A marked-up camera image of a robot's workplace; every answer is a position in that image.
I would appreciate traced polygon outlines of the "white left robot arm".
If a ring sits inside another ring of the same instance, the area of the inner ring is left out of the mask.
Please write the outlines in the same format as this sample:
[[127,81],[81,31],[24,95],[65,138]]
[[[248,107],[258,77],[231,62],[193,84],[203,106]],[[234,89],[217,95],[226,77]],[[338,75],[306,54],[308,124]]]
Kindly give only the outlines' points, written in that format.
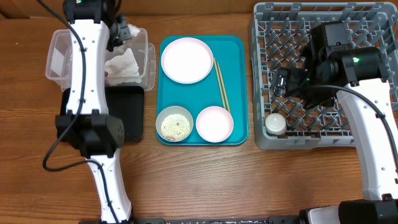
[[71,32],[72,84],[65,113],[55,118],[60,141],[79,150],[95,179],[101,223],[131,223],[132,205],[124,189],[120,152],[124,126],[109,115],[105,95],[105,53],[132,35],[117,12],[118,1],[64,1],[62,22]]

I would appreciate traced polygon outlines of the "cooked rice pile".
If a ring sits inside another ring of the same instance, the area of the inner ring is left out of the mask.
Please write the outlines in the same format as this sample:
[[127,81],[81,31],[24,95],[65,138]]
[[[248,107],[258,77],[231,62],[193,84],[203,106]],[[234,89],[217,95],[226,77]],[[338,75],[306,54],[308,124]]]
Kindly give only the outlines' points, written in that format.
[[190,123],[182,114],[170,114],[161,124],[161,134],[168,141],[181,141],[190,134]]

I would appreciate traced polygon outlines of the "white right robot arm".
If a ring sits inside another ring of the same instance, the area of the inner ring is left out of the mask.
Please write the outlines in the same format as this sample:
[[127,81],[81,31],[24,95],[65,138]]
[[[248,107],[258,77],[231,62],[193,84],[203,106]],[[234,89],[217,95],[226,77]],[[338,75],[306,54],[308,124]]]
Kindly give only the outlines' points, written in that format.
[[332,52],[313,69],[281,68],[274,95],[310,109],[336,97],[354,138],[363,198],[300,211],[297,223],[397,223],[397,126],[385,63],[376,47]]

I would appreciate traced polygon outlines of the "clear plastic wrap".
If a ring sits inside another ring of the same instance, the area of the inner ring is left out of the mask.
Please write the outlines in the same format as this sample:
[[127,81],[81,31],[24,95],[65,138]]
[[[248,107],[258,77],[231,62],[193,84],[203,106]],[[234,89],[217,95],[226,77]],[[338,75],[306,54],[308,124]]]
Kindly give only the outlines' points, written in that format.
[[132,39],[137,37],[139,35],[139,33],[141,32],[140,28],[138,28],[138,27],[136,27],[136,26],[134,26],[132,24],[128,24],[127,27],[129,29],[129,32],[130,32],[130,35],[131,35]]

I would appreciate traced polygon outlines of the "pale green cup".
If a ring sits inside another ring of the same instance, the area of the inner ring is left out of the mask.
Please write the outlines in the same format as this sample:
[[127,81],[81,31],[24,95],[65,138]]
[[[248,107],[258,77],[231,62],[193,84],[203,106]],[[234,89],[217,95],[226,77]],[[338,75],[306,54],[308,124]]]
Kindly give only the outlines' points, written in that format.
[[267,134],[271,136],[283,135],[287,130],[286,120],[279,113],[271,113],[267,116],[265,125]]

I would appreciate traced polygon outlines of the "grey-green bowl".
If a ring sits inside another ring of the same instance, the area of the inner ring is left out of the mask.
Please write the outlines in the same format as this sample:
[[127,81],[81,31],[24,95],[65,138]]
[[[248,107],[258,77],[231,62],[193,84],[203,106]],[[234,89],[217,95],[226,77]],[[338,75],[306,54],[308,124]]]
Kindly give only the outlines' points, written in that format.
[[163,139],[165,141],[168,141],[168,140],[164,139],[164,137],[161,134],[161,124],[162,124],[163,120],[170,114],[182,114],[183,116],[185,116],[188,119],[189,123],[190,123],[190,134],[191,134],[191,132],[193,130],[194,122],[193,122],[193,117],[190,114],[190,112],[187,109],[185,109],[185,108],[183,108],[181,106],[169,106],[169,107],[163,109],[158,114],[157,119],[156,119],[156,123],[155,123],[156,131],[157,131],[157,133],[158,133],[158,135],[160,136],[161,139]]

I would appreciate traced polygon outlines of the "pink bowl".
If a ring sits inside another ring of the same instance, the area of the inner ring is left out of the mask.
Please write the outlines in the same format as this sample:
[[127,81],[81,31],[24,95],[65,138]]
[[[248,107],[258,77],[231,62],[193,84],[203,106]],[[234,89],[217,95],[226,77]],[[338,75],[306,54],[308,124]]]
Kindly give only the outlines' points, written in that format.
[[196,130],[200,137],[210,143],[227,140],[234,129],[232,115],[219,106],[209,106],[198,114]]

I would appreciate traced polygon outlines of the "white tissue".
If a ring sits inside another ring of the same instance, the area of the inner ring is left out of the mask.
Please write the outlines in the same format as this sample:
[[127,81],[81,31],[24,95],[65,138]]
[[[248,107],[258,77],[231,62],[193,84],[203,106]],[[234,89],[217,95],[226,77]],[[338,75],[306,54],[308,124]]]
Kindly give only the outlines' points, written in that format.
[[139,66],[131,49],[108,60],[104,66],[107,82],[111,86],[122,83],[141,83]]

